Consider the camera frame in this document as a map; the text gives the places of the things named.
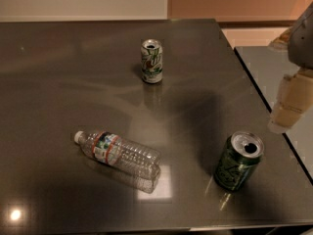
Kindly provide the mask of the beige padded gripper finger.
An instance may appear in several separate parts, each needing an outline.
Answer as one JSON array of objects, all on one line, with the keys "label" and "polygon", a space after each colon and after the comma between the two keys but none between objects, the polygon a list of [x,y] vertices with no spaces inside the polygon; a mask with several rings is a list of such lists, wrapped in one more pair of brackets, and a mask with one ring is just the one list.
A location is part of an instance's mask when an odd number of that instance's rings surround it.
[{"label": "beige padded gripper finger", "polygon": [[290,130],[313,105],[313,70],[300,68],[294,75],[285,74],[268,123],[274,133]]}]

